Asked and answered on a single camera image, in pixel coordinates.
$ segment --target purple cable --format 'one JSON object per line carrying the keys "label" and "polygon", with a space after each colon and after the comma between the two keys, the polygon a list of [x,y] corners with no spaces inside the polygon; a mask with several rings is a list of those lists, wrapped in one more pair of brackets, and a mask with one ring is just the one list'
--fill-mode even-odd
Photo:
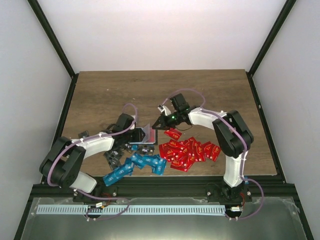
{"label": "purple cable", "polygon": [[199,95],[202,97],[202,99],[203,99],[203,103],[200,105],[200,107],[202,107],[203,105],[205,105],[206,99],[205,99],[205,97],[203,96],[203,94],[202,94],[201,92],[198,92],[197,90],[194,90],[194,89],[191,89],[191,88],[181,88],[181,89],[179,89],[179,90],[177,90],[177,91],[172,92],[172,93],[163,101],[163,103],[161,104],[161,106],[165,105],[165,103],[169,100],[169,98],[171,98],[171,97],[174,96],[175,94],[177,94],[177,93],[179,93],[179,92],[182,92],[182,91],[191,91],[191,92],[194,92],[194,93],[196,93],[196,94],[199,94]]}
{"label": "purple cable", "polygon": [[240,139],[241,143],[243,144],[244,150],[243,150],[243,153],[242,153],[242,155],[241,155],[240,178],[241,178],[243,181],[249,181],[249,182],[255,183],[255,184],[258,186],[258,188],[260,189],[260,192],[261,192],[261,204],[260,204],[260,206],[258,207],[258,209],[257,209],[255,212],[253,212],[252,214],[248,215],[248,216],[244,216],[244,217],[239,217],[239,218],[238,218],[238,220],[248,219],[248,218],[256,215],[256,214],[260,211],[260,209],[262,208],[262,206],[263,206],[263,204],[264,204],[264,198],[265,198],[264,190],[262,189],[261,185],[260,185],[256,180],[253,180],[253,179],[251,179],[251,178],[245,179],[245,178],[243,177],[243,175],[244,175],[244,165],[245,165],[244,159],[245,159],[245,154],[246,154],[246,152],[247,152],[247,150],[248,150],[248,146],[247,146],[245,140],[241,137],[241,135],[240,135],[226,120],[224,120],[220,115],[216,114],[214,111],[210,111],[210,110],[206,110],[206,109],[201,109],[201,111],[202,111],[203,113],[206,113],[206,114],[212,114],[212,115],[214,115],[215,117],[217,117],[218,119],[220,119],[220,120]]}
{"label": "purple cable", "polygon": [[[101,134],[101,136],[100,136],[100,135],[88,136],[88,137],[86,137],[86,138],[83,139],[83,142],[87,142],[87,141],[89,141],[89,140],[98,139],[98,138],[101,138],[101,137],[116,136],[116,135],[123,134],[123,133],[125,133],[126,131],[128,131],[128,130],[136,123],[136,120],[138,119],[138,110],[137,110],[136,106],[133,105],[132,103],[127,103],[126,105],[124,105],[122,111],[124,111],[124,109],[125,109],[127,106],[132,106],[132,107],[134,108],[134,113],[135,113],[135,118],[134,118],[133,122],[131,123],[131,125],[130,125],[128,128],[126,128],[126,129],[123,130],[123,131],[116,132],[116,133],[110,133],[110,134],[104,133],[104,134]],[[53,173],[54,168],[56,167],[58,161],[62,158],[62,156],[63,156],[69,149],[71,149],[73,146],[75,146],[75,145],[77,145],[77,144],[80,144],[80,143],[81,143],[81,141],[75,141],[75,142],[71,143],[71,144],[70,144],[69,146],[67,146],[67,147],[56,157],[56,159],[53,161],[52,166],[51,166],[51,168],[50,168],[50,170],[49,170],[49,173],[48,173],[48,177],[47,177],[47,182],[48,182],[48,185],[49,185],[49,186],[51,186],[51,187],[57,186],[56,184],[53,184],[53,183],[51,182],[51,176],[52,176],[52,173]]]}
{"label": "purple cable", "polygon": [[[116,217],[119,217],[121,214],[123,214],[125,211],[128,210],[129,206],[130,206],[130,202],[127,198],[125,197],[98,197],[98,196],[92,196],[84,191],[81,191],[81,190],[78,190],[79,193],[91,198],[91,199],[96,199],[96,200],[120,200],[120,199],[123,199],[123,200],[127,200],[128,201],[128,205],[125,207],[124,210],[122,210],[121,212],[113,215],[113,216],[109,216],[109,217],[103,217],[103,218],[97,218],[96,220],[98,221],[101,221],[101,220],[110,220],[110,219],[114,219]],[[88,214],[93,211],[94,209],[99,209],[98,207],[94,207],[94,208],[91,208],[89,209],[86,213],[85,213],[85,216],[87,219],[89,219],[89,216]]]}

